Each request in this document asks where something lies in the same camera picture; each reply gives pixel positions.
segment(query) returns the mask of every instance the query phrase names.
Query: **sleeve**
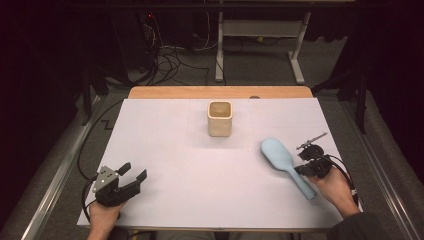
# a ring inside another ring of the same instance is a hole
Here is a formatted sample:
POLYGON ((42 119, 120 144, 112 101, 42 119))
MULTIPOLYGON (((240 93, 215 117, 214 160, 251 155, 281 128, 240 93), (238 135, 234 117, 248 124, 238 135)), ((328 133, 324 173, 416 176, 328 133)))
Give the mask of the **sleeve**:
POLYGON ((358 213, 344 219, 327 232, 328 240, 388 240, 390 239, 377 216, 358 213))

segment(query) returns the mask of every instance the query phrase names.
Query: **hand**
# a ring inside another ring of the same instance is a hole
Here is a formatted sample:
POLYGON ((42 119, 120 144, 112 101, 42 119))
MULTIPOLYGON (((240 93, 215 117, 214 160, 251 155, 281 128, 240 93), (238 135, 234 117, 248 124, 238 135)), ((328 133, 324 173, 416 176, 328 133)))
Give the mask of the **hand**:
POLYGON ((337 208, 343 218, 360 212, 353 200, 346 178, 336 167, 332 167, 324 178, 309 177, 308 179, 318 187, 321 195, 337 208))
POLYGON ((115 226, 116 220, 118 220, 119 211, 125 203, 116 207, 105 207, 98 202, 93 202, 90 205, 88 240, 106 240, 115 226))

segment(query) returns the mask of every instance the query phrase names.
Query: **brush handle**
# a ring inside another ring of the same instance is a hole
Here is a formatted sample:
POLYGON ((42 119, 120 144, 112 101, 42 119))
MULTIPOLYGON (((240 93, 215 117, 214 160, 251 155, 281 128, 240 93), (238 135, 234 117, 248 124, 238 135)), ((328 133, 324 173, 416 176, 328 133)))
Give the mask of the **brush handle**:
POLYGON ((297 186, 300 188, 300 191, 302 191, 303 195, 305 195, 306 199, 311 200, 315 197, 316 192, 314 189, 309 186, 307 182, 294 170, 292 169, 286 169, 288 173, 292 176, 293 180, 296 182, 297 186))

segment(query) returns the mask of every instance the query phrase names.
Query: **light blue brush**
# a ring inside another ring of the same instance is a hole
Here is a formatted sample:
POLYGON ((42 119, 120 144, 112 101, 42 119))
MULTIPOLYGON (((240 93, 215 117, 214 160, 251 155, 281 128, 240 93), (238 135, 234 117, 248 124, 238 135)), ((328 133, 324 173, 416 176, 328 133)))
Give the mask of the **light blue brush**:
POLYGON ((292 176, 293 180, 307 199, 311 200, 315 197, 316 192, 294 170, 292 155, 278 139, 267 138, 263 140, 261 149, 275 169, 286 171, 292 176))

